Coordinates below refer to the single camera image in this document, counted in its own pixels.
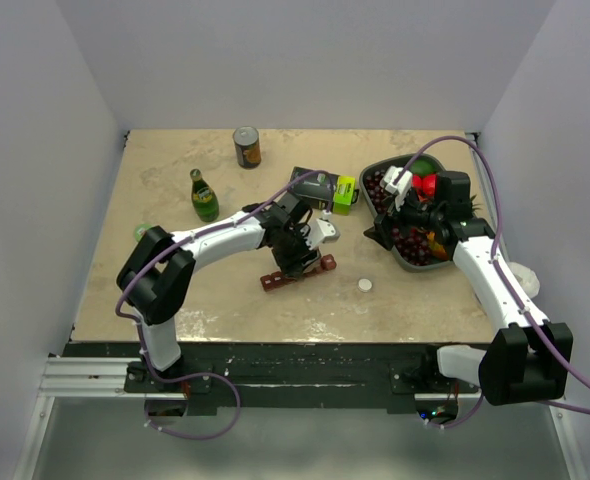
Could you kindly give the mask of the clear jar lid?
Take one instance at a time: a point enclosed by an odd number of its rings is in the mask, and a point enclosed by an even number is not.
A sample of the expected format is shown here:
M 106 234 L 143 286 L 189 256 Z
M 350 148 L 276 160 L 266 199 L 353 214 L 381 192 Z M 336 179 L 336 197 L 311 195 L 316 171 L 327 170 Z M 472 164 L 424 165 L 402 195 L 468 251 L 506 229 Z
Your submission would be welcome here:
M 358 289 L 363 292 L 363 293 L 367 293 L 370 292 L 373 288 L 373 283 L 371 280 L 367 279 L 367 278 L 360 278 L 358 280 L 357 283 L 357 287 Z

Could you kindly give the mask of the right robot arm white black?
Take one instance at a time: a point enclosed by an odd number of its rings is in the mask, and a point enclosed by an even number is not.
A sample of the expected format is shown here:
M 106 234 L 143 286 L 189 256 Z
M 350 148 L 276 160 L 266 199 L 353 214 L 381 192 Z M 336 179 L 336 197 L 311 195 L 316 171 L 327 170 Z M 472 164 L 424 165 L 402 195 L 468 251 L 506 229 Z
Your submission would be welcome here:
M 484 350 L 438 348 L 436 359 L 420 369 L 423 386 L 441 393 L 461 380 L 479 387 L 494 406 L 561 398 L 572 333 L 566 324 L 550 322 L 515 279 L 493 244 L 495 232 L 475 213 L 469 176 L 439 172 L 431 195 L 417 189 L 413 174 L 400 167 L 389 167 L 374 181 L 381 203 L 365 236 L 391 250 L 396 235 L 433 234 L 469 281 L 495 331 Z

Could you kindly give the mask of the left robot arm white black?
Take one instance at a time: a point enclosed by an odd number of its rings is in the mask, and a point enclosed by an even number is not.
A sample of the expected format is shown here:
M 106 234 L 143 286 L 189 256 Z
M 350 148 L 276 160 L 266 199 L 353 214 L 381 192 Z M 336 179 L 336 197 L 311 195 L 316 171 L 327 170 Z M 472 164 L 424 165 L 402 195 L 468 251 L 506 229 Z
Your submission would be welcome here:
M 283 277 L 304 277 L 320 266 L 320 245 L 338 234 L 329 212 L 313 220 L 310 213 L 303 201 L 286 193 L 211 225 L 175 233 L 156 226 L 144 234 L 117 276 L 121 296 L 115 311 L 136 322 L 152 386 L 171 392 L 181 383 L 174 317 L 192 276 L 229 256 L 267 247 Z

